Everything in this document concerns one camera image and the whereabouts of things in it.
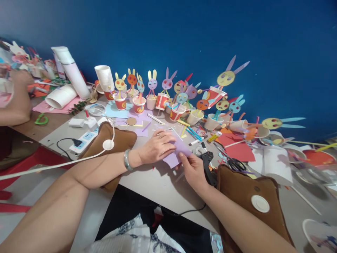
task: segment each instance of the scissors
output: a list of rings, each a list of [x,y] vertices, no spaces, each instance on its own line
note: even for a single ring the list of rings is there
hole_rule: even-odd
[[[244,173],[249,173],[247,171],[246,166],[239,160],[235,159],[235,158],[230,158],[227,153],[226,150],[224,148],[219,147],[215,142],[213,142],[214,145],[217,147],[217,149],[224,155],[227,157],[227,164],[229,165],[229,167],[231,167],[232,170],[235,171],[240,171],[240,172],[244,172]]]

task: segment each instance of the wrist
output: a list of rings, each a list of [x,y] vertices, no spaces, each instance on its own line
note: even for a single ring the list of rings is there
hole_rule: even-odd
[[[140,158],[139,151],[137,149],[130,150],[129,152],[129,164],[132,168],[139,167],[143,165],[143,162]]]

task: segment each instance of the power cord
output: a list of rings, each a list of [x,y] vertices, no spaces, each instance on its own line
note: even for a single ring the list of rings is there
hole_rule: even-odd
[[[63,139],[59,140],[59,141],[56,143],[56,146],[57,146],[59,149],[61,149],[61,150],[67,155],[67,157],[69,158],[70,161],[72,161],[72,159],[70,158],[70,156],[69,156],[69,154],[67,153],[67,151],[65,151],[63,148],[61,148],[61,147],[59,146],[59,142],[60,142],[60,141],[63,141],[63,140],[72,140],[73,143],[74,143],[74,145],[75,145],[76,147],[78,147],[79,145],[81,145],[81,144],[82,144],[82,141],[77,140],[77,139],[74,139],[74,138],[63,138]]]

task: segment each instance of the bracelet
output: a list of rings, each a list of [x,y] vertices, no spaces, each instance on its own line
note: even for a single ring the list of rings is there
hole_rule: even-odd
[[[133,168],[130,166],[129,163],[129,152],[130,149],[127,149],[124,153],[124,166],[126,167],[127,170],[133,170]]]

